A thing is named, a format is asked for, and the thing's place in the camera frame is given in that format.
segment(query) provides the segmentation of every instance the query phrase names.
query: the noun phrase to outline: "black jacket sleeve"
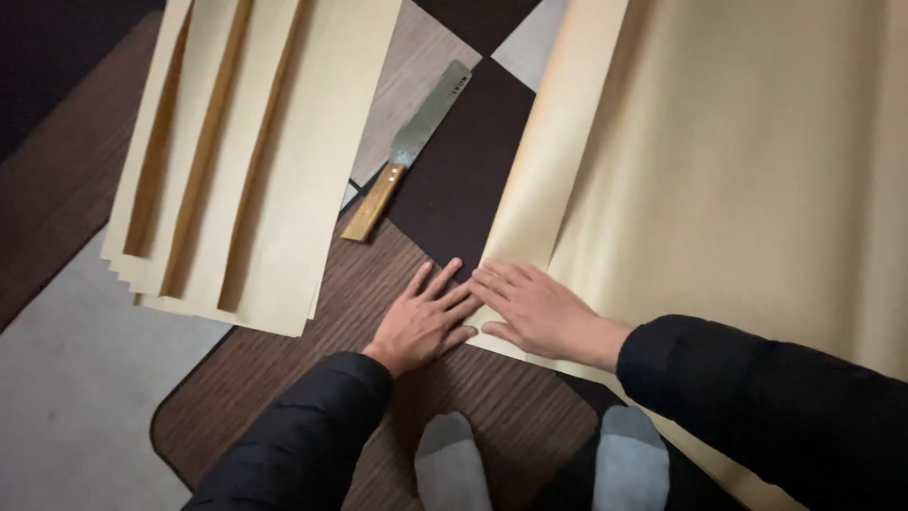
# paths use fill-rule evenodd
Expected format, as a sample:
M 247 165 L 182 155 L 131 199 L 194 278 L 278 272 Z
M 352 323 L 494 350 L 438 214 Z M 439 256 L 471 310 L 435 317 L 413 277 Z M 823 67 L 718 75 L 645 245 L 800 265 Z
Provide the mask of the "black jacket sleeve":
M 262 412 L 183 509 L 340 509 L 393 386 L 365 355 L 328 356 Z
M 688 316 L 634 330 L 617 376 L 640 405 L 814 511 L 904 506 L 904 382 Z

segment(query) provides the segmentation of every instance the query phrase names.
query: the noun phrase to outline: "finger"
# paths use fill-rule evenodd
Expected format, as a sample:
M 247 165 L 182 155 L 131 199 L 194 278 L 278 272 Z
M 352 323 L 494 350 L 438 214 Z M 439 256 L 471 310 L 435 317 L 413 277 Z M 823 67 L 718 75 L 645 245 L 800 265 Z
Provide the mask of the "finger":
M 470 293 L 477 296 L 484 304 L 495 309 L 495 312 L 504 315 L 502 311 L 508 307 L 507 298 L 485 287 L 475 277 L 467 281 L 467 288 Z
M 519 272 L 513 265 L 502 263 L 501 261 L 491 260 L 484 265 L 493 273 L 497 273 L 505 279 L 508 284 L 518 286 L 529 280 L 522 272 Z
M 505 298 L 509 298 L 513 294 L 514 286 L 509 284 L 502 276 L 486 268 L 473 270 L 473 279 Z
M 449 324 L 453 325 L 468 316 L 472 316 L 480 307 L 482 307 L 482 300 L 480 300 L 478 296 L 471 295 L 469 298 L 446 312 L 445 319 L 448 320 Z
M 453 306 L 459 304 L 467 296 L 469 296 L 469 287 L 467 287 L 467 284 L 464 283 L 460 286 L 455 287 L 454 289 L 451 289 L 450 291 L 448 291 L 448 293 L 445 293 L 444 296 L 436 300 L 436 303 L 439 304 L 441 310 L 448 310 Z
M 523 344 L 523 337 L 517 333 L 517 330 L 508 323 L 503 323 L 501 321 L 488 321 L 482 326 L 482 333 L 503 339 L 515 346 Z
M 540 275 L 547 276 L 545 272 L 525 261 L 515 261 L 514 267 L 530 280 L 533 280 Z
M 426 290 L 422 292 L 422 297 L 426 300 L 434 300 L 462 265 L 463 262 L 460 261 L 458 257 L 451 259 L 448 265 L 441 270 L 441 273 L 436 275 L 435 278 L 429 282 L 429 285 L 426 286 Z
M 467 342 L 471 337 L 475 337 L 479 332 L 474 326 L 458 326 L 457 328 L 448 332 L 448 335 L 445 336 L 444 340 L 441 341 L 441 352 L 447 352 L 454 346 L 460 346 L 463 343 Z
M 407 289 L 404 290 L 403 294 L 405 296 L 416 296 L 419 294 L 419 288 L 422 287 L 422 283 L 426 281 L 426 277 L 429 276 L 429 272 L 432 271 L 432 263 L 426 261 L 416 270 L 416 275 L 410 279 L 410 283 L 407 284 Z

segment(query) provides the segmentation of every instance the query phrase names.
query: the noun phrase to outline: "hand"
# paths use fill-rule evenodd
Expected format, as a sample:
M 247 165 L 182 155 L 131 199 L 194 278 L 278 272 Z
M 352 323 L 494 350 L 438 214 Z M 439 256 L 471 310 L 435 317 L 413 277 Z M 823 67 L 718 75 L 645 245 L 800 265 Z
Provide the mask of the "hand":
M 532 355 L 615 372 L 618 353 L 632 328 L 600 317 L 534 266 L 488 261 L 467 284 L 506 321 L 489 321 L 482 326 L 484 333 Z
M 451 259 L 422 293 L 419 289 L 431 273 L 432 263 L 420 266 L 362 353 L 381 362 L 397 378 L 475 336 L 476 328 L 458 324 L 482 302 L 470 294 L 466 284 L 442 294 L 460 265 L 460 259 Z

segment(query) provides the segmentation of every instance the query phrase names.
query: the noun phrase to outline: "knife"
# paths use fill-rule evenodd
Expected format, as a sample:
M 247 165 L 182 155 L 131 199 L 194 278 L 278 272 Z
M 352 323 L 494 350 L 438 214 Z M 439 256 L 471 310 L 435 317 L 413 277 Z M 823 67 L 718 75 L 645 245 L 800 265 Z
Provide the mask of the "knife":
M 441 75 L 432 92 L 422 101 L 416 114 L 400 129 L 391 143 L 388 163 L 381 169 L 372 189 L 362 200 L 347 228 L 340 237 L 360 243 L 365 242 L 379 220 L 394 188 L 404 173 L 410 169 L 419 152 L 435 133 L 451 106 L 463 92 L 473 74 L 455 60 Z

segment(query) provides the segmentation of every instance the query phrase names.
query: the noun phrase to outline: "gray sock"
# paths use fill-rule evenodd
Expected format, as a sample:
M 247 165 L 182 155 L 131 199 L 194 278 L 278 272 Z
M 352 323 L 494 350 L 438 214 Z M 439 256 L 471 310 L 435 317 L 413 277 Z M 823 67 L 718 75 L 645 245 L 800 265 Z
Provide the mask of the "gray sock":
M 416 451 L 416 483 L 426 511 L 492 511 L 473 431 L 458 412 L 435 416 Z
M 602 418 L 593 511 L 662 511 L 668 499 L 668 450 L 637 407 L 612 406 Z

